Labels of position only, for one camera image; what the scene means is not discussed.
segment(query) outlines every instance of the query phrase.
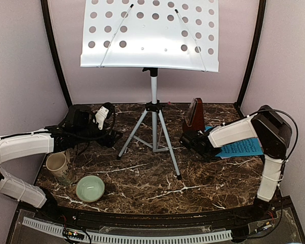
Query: paper cup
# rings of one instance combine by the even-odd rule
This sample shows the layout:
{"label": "paper cup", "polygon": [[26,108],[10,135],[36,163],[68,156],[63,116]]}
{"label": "paper cup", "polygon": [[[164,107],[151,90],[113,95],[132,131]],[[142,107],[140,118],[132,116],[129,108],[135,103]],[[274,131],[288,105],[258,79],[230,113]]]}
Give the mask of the paper cup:
{"label": "paper cup", "polygon": [[74,182],[74,173],[70,168],[70,154],[68,151],[51,154],[46,160],[46,168],[64,186]]}

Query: brown marble tabletop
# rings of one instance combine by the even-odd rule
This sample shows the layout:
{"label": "brown marble tabletop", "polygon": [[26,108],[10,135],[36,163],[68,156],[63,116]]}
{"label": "brown marble tabletop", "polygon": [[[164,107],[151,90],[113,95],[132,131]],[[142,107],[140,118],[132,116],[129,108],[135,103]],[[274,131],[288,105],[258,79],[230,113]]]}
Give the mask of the brown marble tabletop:
{"label": "brown marble tabletop", "polygon": [[[163,110],[182,180],[176,179],[169,152],[154,154],[136,140],[129,144],[122,160],[116,160],[144,110],[144,105],[120,104],[116,105],[114,128],[124,136],[114,148],[102,148],[92,142],[78,157],[72,149],[76,182],[61,186],[44,165],[36,185],[50,190],[61,206],[118,214],[185,214],[252,204],[260,185],[262,161],[259,157],[241,157],[206,163],[183,148],[179,138],[188,107],[189,104],[168,104]],[[204,117],[206,126],[215,126],[237,119],[238,114],[230,104],[204,104]],[[136,136],[152,141],[150,113]],[[161,146],[166,146],[164,136]],[[99,176],[106,186],[103,197],[94,203],[84,203],[75,194],[76,183],[87,175]]]}

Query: wooden metronome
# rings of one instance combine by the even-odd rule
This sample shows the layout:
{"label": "wooden metronome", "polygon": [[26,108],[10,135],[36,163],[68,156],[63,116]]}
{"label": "wooden metronome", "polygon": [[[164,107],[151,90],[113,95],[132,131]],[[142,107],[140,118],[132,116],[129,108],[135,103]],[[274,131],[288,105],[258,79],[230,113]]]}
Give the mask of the wooden metronome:
{"label": "wooden metronome", "polygon": [[194,98],[189,110],[185,115],[182,126],[183,132],[186,131],[205,131],[203,103],[201,98]]}

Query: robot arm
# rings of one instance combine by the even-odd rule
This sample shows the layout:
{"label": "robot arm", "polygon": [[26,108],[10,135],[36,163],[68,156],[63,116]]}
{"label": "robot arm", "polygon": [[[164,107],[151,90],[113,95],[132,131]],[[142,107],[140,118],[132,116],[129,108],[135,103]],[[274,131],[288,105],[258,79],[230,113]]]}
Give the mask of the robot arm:
{"label": "robot arm", "polygon": [[282,165],[286,159],[292,129],[276,112],[267,105],[258,113],[237,121],[222,124],[201,133],[184,132],[180,142],[206,159],[217,155],[220,147],[248,138],[258,138],[265,154],[265,164],[257,198],[269,202],[280,181]]}
{"label": "robot arm", "polygon": [[[50,126],[38,131],[19,135],[0,136],[0,164],[17,158],[36,154],[49,154],[64,151],[75,145],[96,141],[102,146],[112,147],[122,133],[106,130],[104,121],[114,113],[114,106],[106,103],[94,114],[84,105],[69,108],[65,119],[58,126]],[[32,186],[0,168],[0,193],[18,201],[41,208],[47,196],[39,187]]]}

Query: white music stand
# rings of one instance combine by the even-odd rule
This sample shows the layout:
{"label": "white music stand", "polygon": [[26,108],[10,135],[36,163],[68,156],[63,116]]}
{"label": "white music stand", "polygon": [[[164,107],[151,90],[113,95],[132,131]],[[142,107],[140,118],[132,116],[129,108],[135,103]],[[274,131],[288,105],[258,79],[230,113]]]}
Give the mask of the white music stand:
{"label": "white music stand", "polygon": [[[118,155],[132,138],[154,152],[175,155],[157,100],[158,68],[218,72],[218,0],[86,0],[82,67],[140,67],[150,71],[152,101]],[[152,145],[135,136],[152,112]],[[167,141],[158,149],[157,115]]]}

